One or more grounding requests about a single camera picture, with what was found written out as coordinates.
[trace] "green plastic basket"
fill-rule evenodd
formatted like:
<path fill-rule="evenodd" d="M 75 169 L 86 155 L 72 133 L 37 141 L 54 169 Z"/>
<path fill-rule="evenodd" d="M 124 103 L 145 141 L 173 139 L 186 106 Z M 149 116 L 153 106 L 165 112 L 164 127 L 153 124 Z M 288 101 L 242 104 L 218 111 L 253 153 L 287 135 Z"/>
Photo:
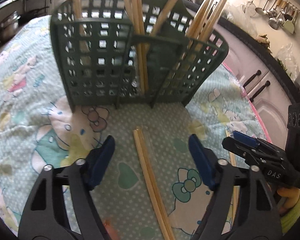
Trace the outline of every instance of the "green plastic basket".
<path fill-rule="evenodd" d="M 182 102 L 186 105 L 204 80 L 228 54 L 228 44 L 213 31 L 210 42 L 185 32 L 191 15 L 178 0 L 155 37 L 152 30 L 167 0 L 142 0 L 147 35 L 133 34 L 123 0 L 82 0 L 81 19 L 74 19 L 72 0 L 61 0 L 51 17 L 55 59 L 72 110 L 76 105 Z M 150 43 L 147 54 L 149 90 L 140 95 L 135 45 Z"/>

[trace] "blue gripper pad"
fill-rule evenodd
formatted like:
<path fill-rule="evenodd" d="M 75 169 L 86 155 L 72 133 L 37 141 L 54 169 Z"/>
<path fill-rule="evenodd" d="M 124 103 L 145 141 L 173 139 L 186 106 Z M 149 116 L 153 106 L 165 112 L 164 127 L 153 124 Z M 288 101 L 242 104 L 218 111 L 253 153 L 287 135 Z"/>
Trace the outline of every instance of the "blue gripper pad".
<path fill-rule="evenodd" d="M 218 185 L 215 180 L 215 167 L 218 161 L 216 155 L 212 150 L 204 148 L 195 134 L 189 137 L 189 151 L 203 183 L 209 187 L 210 190 L 214 191 Z"/>

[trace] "stainless steel pot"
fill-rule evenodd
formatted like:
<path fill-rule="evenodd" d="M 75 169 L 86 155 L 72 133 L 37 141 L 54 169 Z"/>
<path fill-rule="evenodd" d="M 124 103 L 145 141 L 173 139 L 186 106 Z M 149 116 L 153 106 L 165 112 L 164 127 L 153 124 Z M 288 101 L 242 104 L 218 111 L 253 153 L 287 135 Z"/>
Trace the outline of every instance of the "stainless steel pot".
<path fill-rule="evenodd" d="M 10 23 L 15 22 L 15 20 L 18 18 L 18 12 L 14 11 L 12 14 L 9 16 L 5 17 L 1 22 L 0 22 L 0 31 L 7 27 Z"/>
<path fill-rule="evenodd" d="M 10 22 L 9 25 L 7 25 L 4 29 L 0 30 L 0 41 L 6 42 L 10 40 L 14 35 L 18 32 L 18 20 L 20 16 L 18 16 L 16 19 L 14 19 L 13 22 Z"/>

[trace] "yellow object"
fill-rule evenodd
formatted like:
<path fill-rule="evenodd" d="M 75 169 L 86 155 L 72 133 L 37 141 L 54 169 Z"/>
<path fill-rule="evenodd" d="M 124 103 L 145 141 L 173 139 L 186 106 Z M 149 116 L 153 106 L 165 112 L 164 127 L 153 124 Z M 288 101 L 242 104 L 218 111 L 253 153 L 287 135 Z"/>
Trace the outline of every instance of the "yellow object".
<path fill-rule="evenodd" d="M 300 197 L 297 204 L 281 218 L 282 232 L 285 234 L 294 225 L 300 216 Z"/>
<path fill-rule="evenodd" d="M 150 200 L 154 208 L 164 240 L 175 240 L 167 212 L 164 208 L 160 191 L 155 180 L 154 172 L 148 156 L 148 150 L 141 129 L 133 130 L 138 156 L 149 192 Z"/>
<path fill-rule="evenodd" d="M 86 150 L 78 135 L 72 134 L 70 139 L 69 156 L 61 161 L 60 166 L 70 166 L 77 159 L 85 159 L 90 151 Z"/>

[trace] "hanging utensil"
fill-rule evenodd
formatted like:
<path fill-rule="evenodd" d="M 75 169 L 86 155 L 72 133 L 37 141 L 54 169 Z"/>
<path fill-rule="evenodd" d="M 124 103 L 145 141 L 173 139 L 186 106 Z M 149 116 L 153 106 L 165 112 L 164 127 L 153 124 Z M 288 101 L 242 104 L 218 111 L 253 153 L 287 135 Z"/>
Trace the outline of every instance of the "hanging utensil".
<path fill-rule="evenodd" d="M 282 0 L 277 0 L 277 2 L 276 2 L 276 4 L 275 4 L 275 7 L 272 8 L 271 10 L 268 10 L 268 11 L 267 11 L 267 15 L 268 15 L 270 18 L 276 18 L 276 17 L 277 17 L 277 15 L 278 15 L 277 9 L 278 9 L 279 5 L 281 4 L 281 1 L 282 1 Z"/>
<path fill-rule="evenodd" d="M 260 14 L 260 15 L 266 15 L 265 7 L 266 7 L 268 1 L 269 1 L 269 0 L 266 0 L 266 3 L 265 3 L 265 5 L 263 6 L 263 8 L 258 7 L 258 8 L 255 9 L 255 11 L 256 11 L 258 14 Z"/>
<path fill-rule="evenodd" d="M 284 14 L 284 19 L 286 21 L 292 21 L 294 13 L 295 13 L 295 8 L 291 6 L 288 12 Z"/>
<path fill-rule="evenodd" d="M 250 17 L 253 17 L 256 15 L 256 6 L 253 3 L 254 0 L 251 0 L 247 2 L 247 4 L 242 5 L 242 10 L 244 13 L 247 13 Z"/>
<path fill-rule="evenodd" d="M 272 18 L 270 18 L 269 21 L 268 21 L 268 24 L 269 24 L 270 27 L 273 28 L 274 30 L 278 30 L 279 27 L 280 27 L 280 24 L 279 24 L 279 16 L 282 14 L 282 13 L 281 13 L 282 8 L 283 8 L 284 6 L 286 6 L 286 4 L 287 4 L 287 2 L 284 1 L 284 2 L 282 3 L 282 5 L 281 5 L 281 9 L 280 9 L 280 11 L 279 11 L 277 17 L 276 17 L 276 18 L 273 18 L 273 17 L 272 17 Z"/>
<path fill-rule="evenodd" d="M 296 10 L 295 13 L 294 13 L 294 15 L 293 15 L 292 21 L 286 21 L 286 22 L 283 24 L 283 28 L 284 28 L 286 31 L 288 31 L 289 33 L 291 33 L 291 34 L 294 33 L 294 25 L 295 25 L 295 23 L 296 23 L 298 14 L 299 14 L 299 10 Z"/>

